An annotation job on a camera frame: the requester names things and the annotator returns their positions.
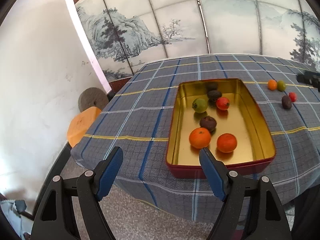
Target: white wall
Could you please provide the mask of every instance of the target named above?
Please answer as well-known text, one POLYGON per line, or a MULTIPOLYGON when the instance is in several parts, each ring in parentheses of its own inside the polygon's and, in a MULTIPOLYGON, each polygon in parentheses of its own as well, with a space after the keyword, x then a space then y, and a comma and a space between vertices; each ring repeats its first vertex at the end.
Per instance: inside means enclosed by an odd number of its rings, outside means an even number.
POLYGON ((89 87, 103 89, 65 0, 17 0, 0 26, 0 192, 29 212, 89 87))

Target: blue gripper pad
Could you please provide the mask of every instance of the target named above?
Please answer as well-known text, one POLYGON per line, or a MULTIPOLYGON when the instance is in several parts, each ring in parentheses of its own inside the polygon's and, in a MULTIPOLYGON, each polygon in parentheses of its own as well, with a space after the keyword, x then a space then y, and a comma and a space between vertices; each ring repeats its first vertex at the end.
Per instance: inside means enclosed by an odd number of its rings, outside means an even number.
POLYGON ((221 201, 224 201, 228 194, 228 192, 226 192, 228 191, 228 169, 222 162, 214 158, 208 148, 202 148, 200 150, 199 161, 213 194, 221 201))
POLYGON ((113 182, 123 161, 123 151, 120 147, 114 147, 106 160, 98 163, 95 171, 95 187, 97 187, 96 198, 101 201, 109 194, 113 182))

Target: table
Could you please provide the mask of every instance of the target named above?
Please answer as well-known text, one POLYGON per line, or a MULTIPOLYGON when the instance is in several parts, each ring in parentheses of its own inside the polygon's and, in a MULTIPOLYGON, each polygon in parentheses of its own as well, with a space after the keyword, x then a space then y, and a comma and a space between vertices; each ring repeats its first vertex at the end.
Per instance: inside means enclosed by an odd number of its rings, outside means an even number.
MULTIPOLYGON (((71 154, 93 169, 114 146, 124 152, 115 184, 133 197, 179 217, 215 222, 222 203, 205 179, 176 179, 165 164, 173 104, 181 82, 240 78, 267 121, 276 157, 260 174, 268 176, 282 203, 320 184, 320 94, 301 85, 296 74, 310 66, 259 55, 204 55, 146 64, 116 94, 71 154), (269 79, 283 80, 285 92, 270 91, 269 79), (281 98, 297 93, 284 111, 281 98)), ((244 219, 249 200, 244 200, 244 219)))

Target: light blue cloth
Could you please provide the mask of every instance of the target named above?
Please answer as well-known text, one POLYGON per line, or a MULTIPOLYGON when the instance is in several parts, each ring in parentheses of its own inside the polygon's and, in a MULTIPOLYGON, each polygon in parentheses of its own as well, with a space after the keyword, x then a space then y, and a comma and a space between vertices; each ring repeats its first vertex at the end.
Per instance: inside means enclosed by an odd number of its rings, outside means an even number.
POLYGON ((22 230, 22 219, 21 215, 18 214, 16 204, 14 200, 4 200, 0 202, 0 207, 2 209, 3 214, 7 218, 8 222, 17 233, 18 236, 21 237, 22 240, 25 240, 22 230))

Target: green tomato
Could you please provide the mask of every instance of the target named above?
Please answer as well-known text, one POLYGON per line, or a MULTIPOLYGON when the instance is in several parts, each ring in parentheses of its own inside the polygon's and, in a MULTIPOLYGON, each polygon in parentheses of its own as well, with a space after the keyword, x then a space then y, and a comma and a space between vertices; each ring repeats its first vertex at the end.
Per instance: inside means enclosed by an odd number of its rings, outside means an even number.
POLYGON ((199 114, 204 113, 208 108, 208 102, 202 98, 197 98, 193 101, 192 108, 199 114))
POLYGON ((284 81, 279 80, 279 81, 277 82, 277 89, 278 89, 279 91, 281 91, 281 92, 285 91, 285 88, 286 88, 286 87, 287 87, 287 85, 285 84, 284 81))

